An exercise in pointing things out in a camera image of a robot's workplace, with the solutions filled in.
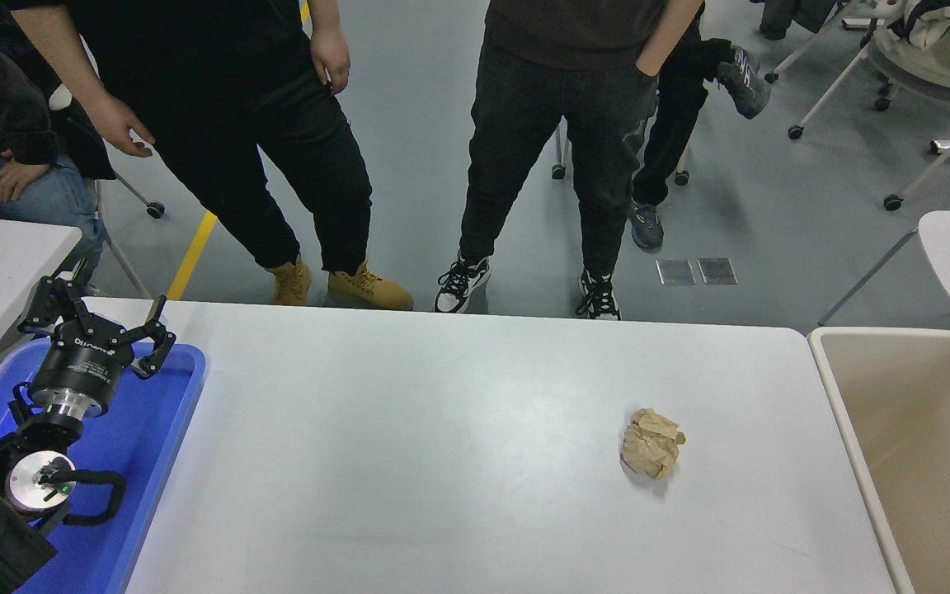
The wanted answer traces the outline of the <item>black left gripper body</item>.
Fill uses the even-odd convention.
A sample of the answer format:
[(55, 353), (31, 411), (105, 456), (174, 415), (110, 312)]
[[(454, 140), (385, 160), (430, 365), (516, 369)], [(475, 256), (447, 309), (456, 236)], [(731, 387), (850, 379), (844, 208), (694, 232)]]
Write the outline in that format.
[(65, 389), (98, 403), (113, 402), (122, 372), (134, 361), (131, 343), (122, 339), (124, 331), (120, 324), (102, 318), (58, 324), (31, 381), (31, 402), (47, 403), (51, 394)]

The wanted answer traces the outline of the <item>person's hand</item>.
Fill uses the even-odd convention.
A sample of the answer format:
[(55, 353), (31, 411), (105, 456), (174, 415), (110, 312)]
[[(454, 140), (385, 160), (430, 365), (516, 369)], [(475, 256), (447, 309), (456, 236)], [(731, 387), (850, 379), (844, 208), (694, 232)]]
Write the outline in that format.
[(22, 164), (10, 159), (0, 169), (0, 202), (21, 200), (24, 191), (49, 170), (49, 164)]

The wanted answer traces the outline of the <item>person's right hand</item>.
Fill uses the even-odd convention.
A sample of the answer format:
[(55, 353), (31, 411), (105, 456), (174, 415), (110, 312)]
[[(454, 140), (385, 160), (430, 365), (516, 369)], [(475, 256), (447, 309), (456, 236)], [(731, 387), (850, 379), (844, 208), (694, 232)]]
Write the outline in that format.
[(77, 101), (109, 145), (130, 157), (151, 157), (155, 138), (123, 101), (106, 92), (77, 97)]

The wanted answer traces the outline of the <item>person's left hand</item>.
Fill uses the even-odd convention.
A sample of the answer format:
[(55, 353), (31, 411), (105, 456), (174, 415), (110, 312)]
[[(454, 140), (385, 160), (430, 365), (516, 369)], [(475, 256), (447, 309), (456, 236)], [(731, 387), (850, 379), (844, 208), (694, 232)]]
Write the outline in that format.
[(335, 97), (346, 90), (350, 82), (351, 59), (346, 34), (338, 24), (335, 26), (317, 26), (312, 34), (312, 60), (322, 86)]

